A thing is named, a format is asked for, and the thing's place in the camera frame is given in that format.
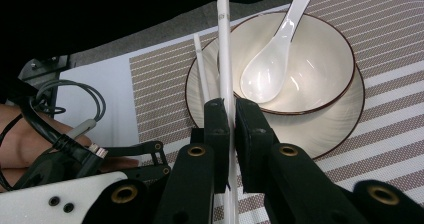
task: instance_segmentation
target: spoon handle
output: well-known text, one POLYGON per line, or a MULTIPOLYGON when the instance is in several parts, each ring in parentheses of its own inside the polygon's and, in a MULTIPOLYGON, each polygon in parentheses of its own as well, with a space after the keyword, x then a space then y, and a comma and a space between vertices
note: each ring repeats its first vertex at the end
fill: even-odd
POLYGON ((278 35, 293 38, 297 25, 311 0, 293 0, 283 22, 280 25, 278 35))

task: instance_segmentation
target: striped placemat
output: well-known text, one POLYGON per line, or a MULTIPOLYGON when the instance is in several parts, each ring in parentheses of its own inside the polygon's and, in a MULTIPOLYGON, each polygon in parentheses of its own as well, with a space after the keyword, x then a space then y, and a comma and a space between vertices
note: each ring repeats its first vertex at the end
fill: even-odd
MULTIPOLYGON (((424 0, 312 0, 306 12, 339 29, 351 43, 365 83, 365 107, 350 137, 315 159, 337 185, 360 180, 398 187, 424 207, 424 0)), ((201 36, 205 46, 217 36, 201 36)), ((160 140, 175 162, 195 127, 184 91, 196 57, 193 40, 130 58, 141 142, 160 140)), ((240 223, 269 223, 262 194, 243 194, 240 223)), ((223 220, 216 195, 214 221, 223 220)))

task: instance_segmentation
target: bowl rim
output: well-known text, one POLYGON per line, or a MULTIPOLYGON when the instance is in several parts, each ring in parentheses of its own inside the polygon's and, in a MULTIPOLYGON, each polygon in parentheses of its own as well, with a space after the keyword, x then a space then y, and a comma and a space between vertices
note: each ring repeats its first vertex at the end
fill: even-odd
MULTIPOLYGON (((236 30, 238 27, 240 27, 242 24, 244 24, 244 23, 246 23, 246 22, 248 22, 248 21, 250 21, 250 20, 252 20, 252 19, 254 19, 254 18, 258 18, 258 17, 260 17, 260 16, 264 16, 264 15, 270 15, 270 14, 280 14, 280 13, 287 13, 287 11, 286 10, 280 10, 280 11, 270 11, 270 12, 263 12, 263 13, 259 13, 259 14, 256 14, 256 15, 253 15, 253 16, 250 16, 250 17, 248 17, 248 18, 246 18, 245 20, 243 20, 243 21, 241 21, 240 23, 238 23, 238 24, 236 24, 236 25, 234 25, 233 27, 231 27, 231 30, 230 30, 230 32, 233 32, 234 30, 236 30)), ((337 102, 346 92, 347 92, 347 90, 350 88, 350 86, 351 86, 351 84, 352 84, 352 82, 353 82, 353 79, 354 79, 354 75, 355 75, 355 68, 356 68, 356 66, 357 66, 357 62, 356 62, 356 58, 355 58, 355 55, 354 55, 354 52, 353 52, 353 49, 352 49, 352 45, 350 44, 350 42, 349 42, 349 40, 346 38, 346 36, 341 32, 341 31, 339 31, 334 25, 332 25, 331 23, 329 23, 329 22, 327 22, 327 21, 325 21, 325 20, 323 20, 322 18, 319 18, 319 17, 316 17, 316 16, 314 16, 314 15, 311 15, 311 14, 308 14, 308 13, 304 13, 303 15, 306 15, 306 16, 308 16, 308 17, 311 17, 311 18, 314 18, 314 19, 317 19, 317 20, 319 20, 319 21, 321 21, 321 22, 323 22, 323 23, 325 23, 325 24, 327 24, 328 26, 330 26, 332 29, 334 29, 336 32, 338 32, 339 33, 339 35, 344 39, 344 41, 348 44, 348 47, 349 47, 349 50, 350 50, 350 52, 351 52, 351 55, 352 55, 352 73, 351 73, 351 75, 350 75, 350 79, 349 79, 349 82, 347 83, 347 85, 345 86, 345 88, 337 95, 337 96, 335 96, 333 99, 331 99, 330 101, 328 101, 327 103, 325 103, 325 104, 323 104, 323 105, 320 105, 320 106, 318 106, 318 107, 315 107, 315 108, 312 108, 312 109, 308 109, 308 110, 304 110, 304 111, 297 111, 297 112, 282 112, 282 111, 275 111, 275 110, 270 110, 270 109, 266 109, 266 108, 263 108, 263 107, 261 107, 261 105, 259 105, 259 108, 260 108, 260 110, 261 111, 263 111, 263 112, 266 112, 266 113, 270 113, 270 114, 274 114, 274 115, 283 115, 283 116, 299 116, 299 115, 305 115, 305 114, 310 114, 310 113, 314 113, 314 112, 318 112, 318 111, 320 111, 320 110, 322 110, 322 109, 325 109, 325 108, 327 108, 327 107, 329 107, 329 106, 332 106, 335 102, 337 102)), ((208 47, 212 42, 214 42, 215 40, 217 40, 218 39, 218 36, 216 36, 215 38, 213 38, 212 40, 210 40, 203 48, 202 48, 202 51, 206 48, 206 47, 208 47)), ((192 63, 191 63, 191 65, 190 65, 190 68, 189 68, 189 71, 188 71, 188 73, 190 72, 190 70, 191 70, 191 68, 194 66, 194 64, 195 64, 195 62, 196 62, 196 60, 197 60, 197 58, 194 58, 194 60, 192 61, 192 63)), ((218 73, 219 73, 219 52, 217 53, 217 69, 218 69, 218 73)), ((187 75, 187 77, 186 77, 186 81, 185 81, 185 83, 186 83, 186 86, 185 86, 185 95, 187 95, 187 83, 188 83, 188 78, 189 78, 189 75, 187 75)), ((237 92, 235 92, 234 90, 233 90, 233 94, 234 94, 234 96, 236 97, 236 98, 245 98, 245 97, 243 97, 243 96, 240 96, 237 92)))

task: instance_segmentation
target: spoon bowl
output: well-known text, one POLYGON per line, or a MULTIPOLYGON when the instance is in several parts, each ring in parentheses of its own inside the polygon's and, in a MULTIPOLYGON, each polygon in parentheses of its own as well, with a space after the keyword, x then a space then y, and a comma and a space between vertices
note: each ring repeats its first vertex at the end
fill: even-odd
POLYGON ((280 93, 287 76, 291 41, 309 2, 293 0, 277 33, 244 69, 240 86, 247 99, 265 103, 280 93))
MULTIPOLYGON (((285 12, 260 14, 232 30, 231 63, 237 98, 246 98, 240 78, 247 64, 271 40, 272 30, 284 16, 285 12)), ((308 14, 299 22, 288 58, 290 65, 281 92, 271 101, 258 103, 264 112, 314 118, 344 95, 354 77, 355 58, 347 39, 331 24, 308 14)))

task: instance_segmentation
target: white bowl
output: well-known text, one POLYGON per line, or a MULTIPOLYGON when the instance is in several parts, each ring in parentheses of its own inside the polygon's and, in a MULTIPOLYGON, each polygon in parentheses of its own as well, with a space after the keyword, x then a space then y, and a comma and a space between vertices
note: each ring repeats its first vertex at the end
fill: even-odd
MULTIPOLYGON (((274 36, 285 12, 252 17, 233 28, 231 64, 236 97, 246 98, 240 78, 249 61, 274 36)), ((303 15, 289 51, 287 77, 280 94, 258 104, 262 111, 277 115, 321 115, 351 85, 355 58, 349 42, 333 26, 310 15, 303 15)))
MULTIPOLYGON (((220 78, 217 68, 218 39, 203 49, 205 74, 210 99, 220 97, 220 78)), ((197 60, 187 75, 185 99, 191 119, 197 127, 204 127, 204 100, 197 60)), ((356 67, 355 77, 346 93, 325 113, 304 120, 305 115, 277 115, 264 113, 281 143, 291 143, 305 150, 311 158, 318 158, 346 140, 355 129, 364 108, 364 82, 356 67)))

